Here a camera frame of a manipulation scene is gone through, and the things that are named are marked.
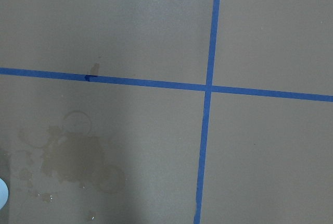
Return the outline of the light blue plastic cup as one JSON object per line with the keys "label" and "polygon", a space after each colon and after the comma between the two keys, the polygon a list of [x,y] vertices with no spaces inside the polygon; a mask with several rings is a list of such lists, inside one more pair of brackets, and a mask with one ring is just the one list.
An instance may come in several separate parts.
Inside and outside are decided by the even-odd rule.
{"label": "light blue plastic cup", "polygon": [[8,197],[9,197],[8,186],[6,182],[2,178],[0,178],[0,209],[2,209],[6,205]]}

